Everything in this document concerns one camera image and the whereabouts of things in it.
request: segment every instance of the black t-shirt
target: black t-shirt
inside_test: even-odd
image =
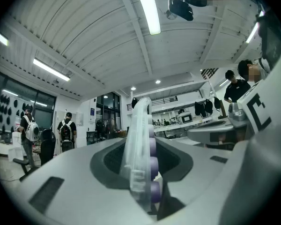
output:
[[[237,83],[230,83],[230,85],[226,89],[226,93],[224,98],[231,98],[232,102],[237,102],[239,98],[241,98],[251,86],[244,80],[237,80]]]
[[[65,124],[68,124],[69,121],[70,121],[69,118],[65,119]],[[61,127],[62,127],[62,122],[59,123],[59,125],[58,125],[58,127],[57,127],[57,130],[60,130]],[[74,123],[73,121],[72,121],[72,123],[70,124],[70,128],[71,128],[72,133],[73,133],[73,135],[74,135],[74,131],[77,131],[77,129],[76,129],[76,125],[75,125],[75,123]]]
[[[30,113],[26,114],[26,116],[28,117],[29,121],[32,120],[32,116],[31,116]],[[26,137],[25,131],[28,127],[28,122],[26,121],[26,119],[24,117],[22,117],[22,119],[21,119],[20,126],[24,128],[24,130],[22,131],[22,134],[21,134],[21,140],[23,142],[25,140],[25,137]]]

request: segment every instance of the black chair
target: black chair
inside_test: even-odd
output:
[[[42,144],[41,144],[41,153],[39,154],[39,156],[41,159],[41,166],[42,166],[53,158],[56,138],[54,133],[50,129],[46,129],[41,133],[40,140],[42,141]],[[20,164],[25,173],[24,176],[20,178],[20,181],[22,181],[29,174],[33,173],[36,169],[38,169],[38,167],[32,167],[29,171],[27,171],[26,166],[29,164],[28,160],[20,160],[14,158],[13,161],[17,164]]]

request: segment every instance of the shelf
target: shelf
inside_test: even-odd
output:
[[[160,108],[154,108],[154,106],[152,106],[152,114],[156,114],[156,113],[163,113],[163,112],[170,112],[170,111],[174,111],[174,110],[180,110],[182,108],[187,108],[190,106],[195,105],[195,103],[204,103],[206,101],[206,99],[213,99],[214,95],[210,96],[210,97],[206,97],[206,98],[201,98],[201,99],[197,99],[194,101],[190,101],[190,102],[186,102],[186,103],[180,103],[180,104],[175,104],[175,105],[169,105],[169,106],[164,106],[164,107],[160,107]]]
[[[174,124],[174,125],[169,125],[169,126],[165,126],[165,127],[155,127],[154,132],[157,133],[157,132],[163,132],[163,131],[170,131],[170,130],[174,130],[174,129],[178,129],[178,128],[185,128],[188,126],[197,125],[199,123],[215,119],[218,116],[220,116],[219,113],[217,113],[216,115],[213,115],[212,117],[208,117],[208,118],[204,118],[204,119],[200,119],[200,120],[192,121],[192,122],[188,122],[188,123]]]

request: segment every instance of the black letter sign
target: black letter sign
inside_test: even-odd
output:
[[[263,108],[265,108],[266,106],[264,105],[264,103],[261,103],[261,101],[259,99],[260,99],[260,96],[258,95],[258,93],[256,93],[256,95],[247,103],[247,106],[255,120],[258,131],[261,131],[261,130],[265,129],[272,122],[272,120],[269,117],[263,124],[260,123],[259,117],[258,117],[253,105],[256,103],[258,107],[260,105],[262,105]]]

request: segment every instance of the black railing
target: black railing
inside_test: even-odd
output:
[[[152,101],[152,106],[165,104],[165,103],[172,103],[172,102],[177,102],[177,101],[178,101],[177,96],[157,99],[157,100]],[[127,110],[128,111],[132,110],[132,104],[127,104]]]

